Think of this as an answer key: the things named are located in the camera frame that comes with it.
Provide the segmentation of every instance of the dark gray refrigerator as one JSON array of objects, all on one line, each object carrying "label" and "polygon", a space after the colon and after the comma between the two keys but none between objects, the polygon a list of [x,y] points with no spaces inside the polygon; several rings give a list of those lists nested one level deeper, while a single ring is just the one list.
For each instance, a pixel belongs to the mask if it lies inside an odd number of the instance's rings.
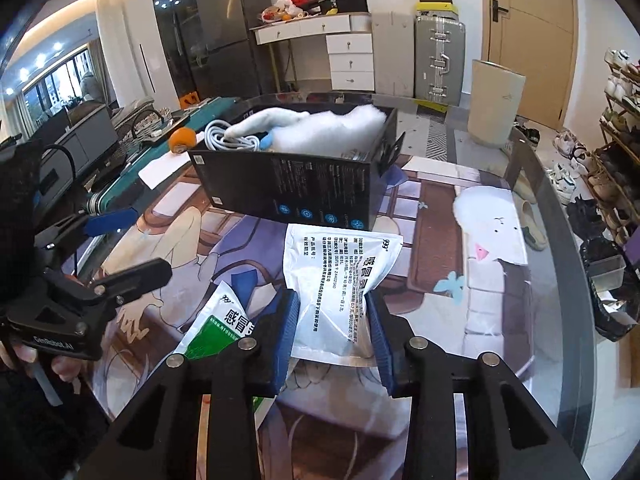
[{"label": "dark gray refrigerator", "polygon": [[258,27],[271,0],[197,0],[210,92],[244,98],[276,91],[269,49],[255,43],[249,29]]}]

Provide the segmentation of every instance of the coiled white cable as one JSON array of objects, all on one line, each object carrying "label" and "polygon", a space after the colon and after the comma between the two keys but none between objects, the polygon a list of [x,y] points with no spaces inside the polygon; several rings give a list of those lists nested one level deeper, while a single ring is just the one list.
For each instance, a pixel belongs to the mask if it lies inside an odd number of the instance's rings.
[{"label": "coiled white cable", "polygon": [[221,119],[211,121],[204,129],[204,143],[214,152],[231,152],[233,150],[246,150],[257,152],[260,150],[260,139],[255,135],[238,137],[237,139],[225,139],[225,130],[231,124]]}]

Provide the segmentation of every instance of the pink beak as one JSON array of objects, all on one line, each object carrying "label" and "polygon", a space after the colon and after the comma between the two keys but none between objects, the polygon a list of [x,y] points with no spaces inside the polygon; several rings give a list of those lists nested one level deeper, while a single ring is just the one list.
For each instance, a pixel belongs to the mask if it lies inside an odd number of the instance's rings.
[{"label": "pink beak", "polygon": [[484,260],[488,254],[489,254],[489,251],[487,251],[485,248],[482,248],[481,246],[476,244],[476,258],[479,261]]}]

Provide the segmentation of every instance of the glass table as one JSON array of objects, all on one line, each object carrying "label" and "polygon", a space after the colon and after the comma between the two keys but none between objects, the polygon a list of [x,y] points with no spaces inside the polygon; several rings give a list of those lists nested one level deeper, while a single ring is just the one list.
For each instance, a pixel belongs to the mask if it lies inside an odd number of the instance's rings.
[{"label": "glass table", "polygon": [[[375,94],[263,96],[230,102],[216,116],[283,102],[398,108],[398,135],[406,137],[396,164],[404,179],[387,189],[374,228],[404,237],[401,254],[379,287],[390,310],[448,352],[473,358],[483,351],[500,354],[583,459],[595,393],[589,288],[568,221],[536,155],[516,142],[512,163],[500,178],[483,170],[504,156],[470,140],[464,110],[445,114]],[[514,131],[512,138],[517,141],[518,135]],[[454,200],[475,186],[509,193],[520,168],[531,183],[535,214],[550,248],[531,250],[517,228],[504,235],[516,249],[479,248],[473,226],[456,222]],[[92,240],[81,258],[82,281],[153,257],[167,259],[174,276],[160,291],[120,309],[105,334],[103,359],[88,369],[88,384],[111,418],[175,349],[220,281],[257,270],[250,317],[284,284],[285,224],[212,206],[193,168],[183,168],[154,190],[132,175],[122,178],[129,184],[109,197],[106,209],[133,205],[140,218],[127,232]],[[457,293],[453,285],[439,285],[452,274],[453,282],[465,277]],[[409,414],[410,400],[387,397],[375,368],[299,361],[278,399],[257,419],[266,478],[400,478]],[[464,478],[461,399],[456,433],[458,475]]]}]

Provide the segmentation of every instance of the white cartoon face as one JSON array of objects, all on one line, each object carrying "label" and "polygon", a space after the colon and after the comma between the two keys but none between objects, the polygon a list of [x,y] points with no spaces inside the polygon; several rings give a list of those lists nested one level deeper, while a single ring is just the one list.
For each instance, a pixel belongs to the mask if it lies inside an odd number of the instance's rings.
[{"label": "white cartoon face", "polygon": [[508,189],[490,186],[463,189],[453,203],[453,215],[471,238],[477,260],[527,264],[518,214]]}]

